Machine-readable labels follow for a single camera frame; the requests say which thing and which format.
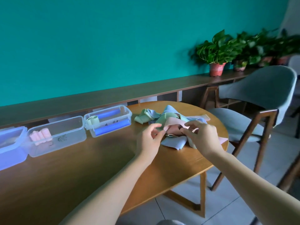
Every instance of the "wooden shelf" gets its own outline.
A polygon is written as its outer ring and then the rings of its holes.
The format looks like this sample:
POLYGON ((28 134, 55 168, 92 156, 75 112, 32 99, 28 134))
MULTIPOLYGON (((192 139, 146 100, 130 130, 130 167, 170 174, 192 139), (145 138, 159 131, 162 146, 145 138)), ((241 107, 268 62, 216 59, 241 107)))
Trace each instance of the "wooden shelf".
POLYGON ((116 87, 106 90, 50 98, 0 107, 0 128, 53 118, 60 115, 100 108, 107 105, 130 102, 149 96, 163 95, 215 83, 241 79, 256 69, 244 72, 224 71, 220 77, 208 74, 191 75, 155 82, 116 87))

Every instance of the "right hand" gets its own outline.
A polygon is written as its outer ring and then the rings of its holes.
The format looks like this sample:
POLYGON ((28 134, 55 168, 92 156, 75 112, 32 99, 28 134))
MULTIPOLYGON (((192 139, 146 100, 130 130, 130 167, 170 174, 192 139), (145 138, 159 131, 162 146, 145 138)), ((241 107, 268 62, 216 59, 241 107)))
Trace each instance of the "right hand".
POLYGON ((196 148, 205 158, 208 159, 210 155, 224 152, 215 126, 197 120, 189 121, 185 123, 185 126, 189 126, 189 129, 181 128, 180 131, 191 138, 196 148))

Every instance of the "clear plastic container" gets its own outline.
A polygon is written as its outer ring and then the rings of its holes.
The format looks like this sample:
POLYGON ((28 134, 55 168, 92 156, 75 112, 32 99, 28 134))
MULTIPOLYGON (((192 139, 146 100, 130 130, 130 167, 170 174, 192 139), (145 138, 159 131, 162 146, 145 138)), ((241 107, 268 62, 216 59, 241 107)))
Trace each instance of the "clear plastic container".
POLYGON ((84 116, 84 126, 90 130, 92 137, 98 137, 131 125, 132 112, 126 106, 114 106, 104 110, 88 113, 84 116), (99 123, 89 125, 87 119, 98 116, 99 123))
POLYGON ((26 160, 28 153, 21 146, 26 137, 24 126, 0 132, 0 170, 26 160))
POLYGON ((83 126, 83 117, 77 116, 29 129, 23 145, 31 157, 37 157, 73 144, 77 144, 85 139, 86 133, 83 126), (43 128, 49 129, 52 140, 48 138, 45 139, 49 140, 46 142, 43 142, 43 140, 32 141, 29 135, 33 131, 40 131, 43 128))

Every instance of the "table leg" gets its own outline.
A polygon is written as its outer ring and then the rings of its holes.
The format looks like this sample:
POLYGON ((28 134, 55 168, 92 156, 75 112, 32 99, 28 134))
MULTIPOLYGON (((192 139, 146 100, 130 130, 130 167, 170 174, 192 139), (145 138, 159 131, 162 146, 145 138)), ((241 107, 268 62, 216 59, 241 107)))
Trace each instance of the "table leg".
POLYGON ((200 174, 200 204, 186 199, 185 197, 173 192, 172 190, 167 191, 164 195, 183 207, 191 210, 199 216, 205 218, 205 189, 206 189, 206 172, 200 174))

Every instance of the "teal wall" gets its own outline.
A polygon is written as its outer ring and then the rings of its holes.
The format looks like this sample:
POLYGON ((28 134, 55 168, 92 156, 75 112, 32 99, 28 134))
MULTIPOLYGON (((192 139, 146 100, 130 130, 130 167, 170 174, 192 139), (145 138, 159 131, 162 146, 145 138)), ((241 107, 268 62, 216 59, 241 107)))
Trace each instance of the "teal wall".
POLYGON ((0 106, 207 72, 225 29, 280 26, 288 0, 0 0, 0 106))

